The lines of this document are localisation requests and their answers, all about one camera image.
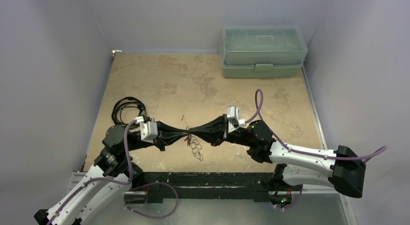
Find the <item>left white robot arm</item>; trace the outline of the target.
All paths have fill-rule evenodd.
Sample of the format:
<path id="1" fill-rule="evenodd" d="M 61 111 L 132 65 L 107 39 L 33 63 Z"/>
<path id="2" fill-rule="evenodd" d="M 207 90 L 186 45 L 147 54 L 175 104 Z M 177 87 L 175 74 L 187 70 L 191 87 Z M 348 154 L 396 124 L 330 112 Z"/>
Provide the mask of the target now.
<path id="1" fill-rule="evenodd" d="M 85 225 L 102 208 L 124 193 L 140 192 L 145 202 L 162 186 L 177 196 L 173 186 L 148 174 L 133 163 L 132 150 L 155 146 L 161 151 L 189 135 L 160 121 L 142 116 L 125 126 L 114 125 L 103 139 L 104 148 L 85 176 L 56 205 L 38 210 L 35 221 L 40 225 Z"/>

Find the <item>metal keyring plate with rings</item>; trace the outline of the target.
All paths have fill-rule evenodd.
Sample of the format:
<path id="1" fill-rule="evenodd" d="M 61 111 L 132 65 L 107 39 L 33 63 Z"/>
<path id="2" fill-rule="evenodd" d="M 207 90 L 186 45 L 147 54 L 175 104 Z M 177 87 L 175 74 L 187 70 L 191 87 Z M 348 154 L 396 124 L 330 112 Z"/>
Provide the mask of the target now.
<path id="1" fill-rule="evenodd" d="M 191 134 L 189 134 L 188 136 L 191 136 L 191 144 L 190 144 L 190 146 L 188 146 L 188 147 L 190 147 L 193 156 L 194 156 L 197 160 L 203 161 L 204 157 L 203 157 L 203 155 L 201 154 L 201 150 L 202 150 L 202 145 L 201 145 L 201 143 L 199 142 L 199 140 L 198 140 L 195 136 L 193 136 L 193 135 L 191 135 Z"/>

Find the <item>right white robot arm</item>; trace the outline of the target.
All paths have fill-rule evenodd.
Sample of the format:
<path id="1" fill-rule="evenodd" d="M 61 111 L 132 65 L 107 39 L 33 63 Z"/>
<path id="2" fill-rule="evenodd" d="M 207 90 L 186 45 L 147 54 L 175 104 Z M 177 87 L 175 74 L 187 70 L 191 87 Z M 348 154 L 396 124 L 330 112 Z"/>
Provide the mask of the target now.
<path id="1" fill-rule="evenodd" d="M 226 115 L 188 131 L 214 147 L 223 142 L 246 146 L 247 154 L 258 163 L 283 165 L 284 170 L 271 177 L 276 189 L 310 184 L 332 187 L 352 198 L 363 196 L 366 164 L 349 147 L 319 150 L 290 145 L 281 141 L 263 120 L 237 125 Z"/>

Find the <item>red-headed key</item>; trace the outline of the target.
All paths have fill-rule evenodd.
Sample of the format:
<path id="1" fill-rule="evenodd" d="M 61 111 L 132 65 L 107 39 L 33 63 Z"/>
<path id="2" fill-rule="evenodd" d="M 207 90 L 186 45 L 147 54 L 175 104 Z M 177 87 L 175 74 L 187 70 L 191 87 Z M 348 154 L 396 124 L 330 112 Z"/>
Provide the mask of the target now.
<path id="1" fill-rule="evenodd" d="M 187 137 L 184 139 L 184 141 L 186 141 L 187 146 L 190 146 L 190 144 L 191 144 L 191 136 L 187 136 Z"/>

